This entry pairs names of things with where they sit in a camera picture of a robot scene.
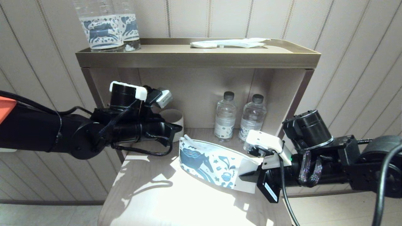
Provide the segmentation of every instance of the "striped wallpaper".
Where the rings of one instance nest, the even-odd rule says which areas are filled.
[[[401,135],[401,0],[134,2],[141,37],[266,37],[314,49],[322,56],[297,113],[317,108],[334,136]],[[0,89],[60,111],[92,110],[74,55],[88,44],[71,0],[0,0],[0,14]],[[0,200],[102,201],[120,165],[113,150],[88,161],[0,153]]]

